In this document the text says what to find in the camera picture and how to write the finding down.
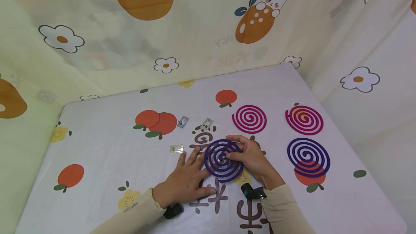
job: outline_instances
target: hand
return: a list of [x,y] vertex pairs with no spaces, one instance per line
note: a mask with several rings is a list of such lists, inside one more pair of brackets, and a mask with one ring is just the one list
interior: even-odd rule
[[255,141],[247,139],[242,135],[228,135],[226,138],[240,142],[237,144],[243,151],[242,153],[228,153],[227,158],[242,162],[254,178],[263,183],[266,189],[272,190],[285,184],[280,174],[273,168]]
[[199,188],[199,182],[210,175],[206,168],[201,170],[204,154],[197,158],[199,150],[200,147],[195,147],[186,162],[184,151],[179,157],[175,170],[164,182],[153,188],[153,198],[163,209],[177,202],[187,203],[216,193],[211,187]]

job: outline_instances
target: curtain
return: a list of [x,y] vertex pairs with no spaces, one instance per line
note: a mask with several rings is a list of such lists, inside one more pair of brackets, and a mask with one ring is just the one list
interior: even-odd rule
[[296,67],[416,231],[411,0],[0,1],[6,233],[65,104],[282,62]]

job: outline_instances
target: orange print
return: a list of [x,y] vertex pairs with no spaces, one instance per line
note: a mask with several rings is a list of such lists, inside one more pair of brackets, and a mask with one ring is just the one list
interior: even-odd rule
[[[313,163],[315,163],[315,161],[312,161],[312,162],[309,162],[309,163],[304,162],[304,164],[306,164],[306,165],[311,165]],[[301,168],[304,168],[304,169],[314,170],[314,169],[317,169],[320,166],[320,164],[318,163],[317,165],[315,165],[312,168],[307,168],[307,167],[305,167],[305,166],[303,166],[303,165],[301,165],[299,163],[298,163],[298,166],[301,167]],[[323,170],[324,169],[321,168],[319,171],[317,171],[316,173],[313,173],[313,174],[320,174],[320,173],[323,172]],[[322,184],[323,184],[323,182],[325,182],[325,179],[326,179],[326,175],[325,174],[323,176],[320,176],[320,177],[317,177],[317,178],[312,178],[312,177],[306,177],[306,176],[303,176],[301,174],[298,174],[298,173],[296,173],[296,170],[295,170],[295,176],[299,180],[299,182],[301,182],[302,184],[304,184],[304,185],[306,185],[308,187],[307,188],[307,191],[308,192],[315,191],[316,188],[314,188],[314,187],[319,187],[321,190],[324,189],[323,186],[322,186]]]
[[80,165],[68,165],[65,167],[58,176],[58,185],[53,187],[53,190],[59,191],[77,185],[84,176],[84,168]]
[[136,126],[134,129],[143,128],[143,131],[145,131],[147,128],[154,127],[159,122],[159,119],[159,113],[154,110],[142,111],[136,116]]
[[231,104],[237,100],[237,95],[234,91],[224,90],[217,93],[215,100],[220,103],[220,108],[231,107]]
[[162,112],[159,113],[159,122],[149,128],[151,132],[160,132],[161,135],[167,135],[172,132],[176,127],[176,117],[173,114]]
[[159,137],[159,139],[162,139],[163,135],[167,135],[175,129],[177,122],[178,121],[173,114],[145,110],[136,116],[136,125],[133,128],[143,128],[143,131],[149,129],[150,132],[146,133],[146,137]]

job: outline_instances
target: beige sleeve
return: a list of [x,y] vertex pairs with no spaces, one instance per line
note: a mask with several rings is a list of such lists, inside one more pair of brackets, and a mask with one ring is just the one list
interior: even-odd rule
[[166,209],[162,209],[153,199],[153,189],[149,188],[136,203],[99,225],[90,234],[133,234],[146,225],[154,223],[162,217]]
[[265,190],[265,193],[267,198],[261,202],[274,233],[315,234],[288,185]]

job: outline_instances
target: yellow flower print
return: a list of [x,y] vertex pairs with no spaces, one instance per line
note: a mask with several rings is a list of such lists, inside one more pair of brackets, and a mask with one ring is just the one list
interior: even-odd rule
[[133,191],[132,189],[127,189],[124,192],[123,198],[118,200],[118,208],[120,210],[125,210],[139,198],[140,192],[139,191]]
[[247,171],[246,168],[243,169],[241,174],[234,180],[238,184],[238,186],[243,186],[243,184],[249,183],[252,184],[253,180],[250,177],[250,173]]
[[68,132],[67,127],[61,127],[61,126],[56,127],[55,131],[52,134],[51,143],[64,140],[67,132]]
[[192,85],[194,82],[195,82],[195,80],[190,80],[190,81],[183,81],[183,82],[180,82],[180,83],[178,83],[178,84],[179,84],[179,86],[186,87],[186,88],[190,88],[190,87],[191,87],[191,85]]

